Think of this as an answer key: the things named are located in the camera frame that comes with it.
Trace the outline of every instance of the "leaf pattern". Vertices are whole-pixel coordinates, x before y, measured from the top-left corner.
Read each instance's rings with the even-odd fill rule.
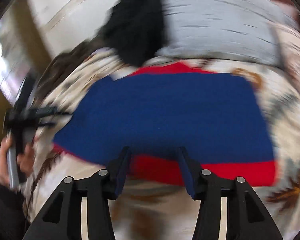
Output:
[[[267,113],[268,123],[274,125],[275,121],[284,114],[284,111],[291,109],[298,101],[298,97],[292,93],[271,100],[271,109]]]
[[[75,79],[66,82],[66,83],[63,85],[63,92],[62,92],[62,93],[65,93],[65,92],[66,92],[66,91],[67,91],[74,83],[76,83],[80,78],[81,78],[81,75],[78,75]]]
[[[289,176],[289,182],[292,186],[291,188],[285,188],[284,190],[273,192],[272,196],[269,196],[266,199],[267,202],[271,203],[284,202],[279,212],[282,212],[285,209],[292,209],[297,204],[300,196],[300,169],[298,170],[297,181],[295,182],[292,177]]]

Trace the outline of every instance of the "white fabric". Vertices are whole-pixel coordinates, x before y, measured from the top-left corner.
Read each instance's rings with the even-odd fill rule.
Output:
[[[159,57],[148,61],[146,64],[158,65],[171,61],[172,59],[170,58]],[[287,81],[285,74],[276,68],[230,60],[209,61],[206,59],[189,59],[183,62],[191,67],[200,67],[210,71],[241,73],[248,80],[252,79],[254,87],[255,83],[258,83],[258,86],[255,87],[256,96],[260,108],[268,120],[269,130],[275,146],[275,158],[278,162],[278,183],[276,183],[275,187],[260,187],[256,190],[261,199],[265,201],[266,197],[270,196],[272,192],[278,191],[281,187],[289,187],[288,175],[295,177],[296,169],[300,167],[300,95]],[[115,70],[123,67],[118,58],[111,53],[107,54],[107,57],[105,57],[105,54],[103,56],[97,54],[94,59],[92,58],[91,61],[84,63],[74,71],[65,82],[46,98],[44,104],[52,102],[53,105],[59,106],[63,110],[74,111],[88,87],[94,81],[107,74],[114,73]],[[122,77],[125,74],[131,73],[131,71],[132,69],[128,67],[125,70],[119,71],[117,77]],[[291,102],[289,104],[286,104],[283,100],[286,95],[290,98]],[[279,115],[273,115],[272,110],[277,106],[275,102],[279,102],[279,106],[282,108],[279,111]],[[36,145],[35,174],[38,172],[41,163],[51,148],[53,135],[69,121],[69,118],[62,117],[54,121],[57,121],[55,129],[47,130],[44,128],[38,132],[41,137]],[[101,168],[99,165],[83,162],[73,156],[63,156],[61,162],[42,179],[37,187],[34,194],[31,219],[33,220],[49,195],[64,177],[73,176],[75,179],[85,178]],[[25,191],[26,196],[29,196],[29,182]],[[137,206],[143,211],[156,212],[155,214],[158,216],[158,219],[159,217],[162,218],[162,220],[158,221],[166,228],[166,233],[163,236],[164,239],[189,239],[193,234],[196,223],[199,202],[192,201],[187,196],[185,190],[158,199],[160,201],[157,204],[140,204],[136,202],[133,204],[133,207],[128,205],[126,198],[122,202],[127,209],[133,209]],[[265,202],[265,204],[282,234],[294,236],[293,232],[300,230],[300,219],[298,218],[300,214],[300,198],[296,209],[280,214],[280,216],[277,213],[282,206],[281,203],[273,204]],[[129,212],[124,213],[122,216],[123,218],[118,223],[123,226],[115,228],[116,237],[117,239],[130,239],[131,228],[129,223],[126,223],[130,219]],[[226,212],[224,210],[222,221],[223,223],[226,221]],[[82,226],[83,228],[86,227],[85,219],[83,219]],[[225,225],[221,227],[220,231],[223,234],[225,233],[225,228]]]

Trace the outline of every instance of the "patterned bedspread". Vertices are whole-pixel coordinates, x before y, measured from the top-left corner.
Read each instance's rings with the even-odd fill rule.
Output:
[[[171,62],[173,59],[157,57],[146,65]],[[251,81],[268,123],[278,164],[275,185],[255,190],[284,238],[292,239],[300,230],[300,94],[283,71],[265,65],[216,59],[188,59],[182,62],[190,67],[241,75]],[[119,78],[134,71],[134,68],[120,64],[110,51],[97,53],[84,64],[85,67],[74,71],[43,104],[73,111],[93,82],[111,73],[114,73],[114,78]],[[51,150],[53,135],[66,125],[69,118],[62,117],[55,121],[58,124],[55,129],[38,131],[40,140],[36,145],[35,176]],[[31,220],[64,177],[85,178],[100,168],[73,156],[61,155],[34,192]],[[28,198],[32,181],[29,179],[24,189]],[[226,233],[226,199],[222,203],[220,237]],[[190,239],[199,205],[200,202],[192,201],[184,188],[130,178],[122,196],[110,203],[116,239]],[[87,239],[85,205],[82,215],[83,239]]]

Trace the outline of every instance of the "black cloth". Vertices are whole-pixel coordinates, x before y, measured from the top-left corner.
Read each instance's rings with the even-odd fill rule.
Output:
[[[0,185],[0,239],[22,240],[29,222],[23,213],[24,197]]]
[[[124,63],[140,67],[162,47],[163,31],[161,0],[121,0],[101,33]]]

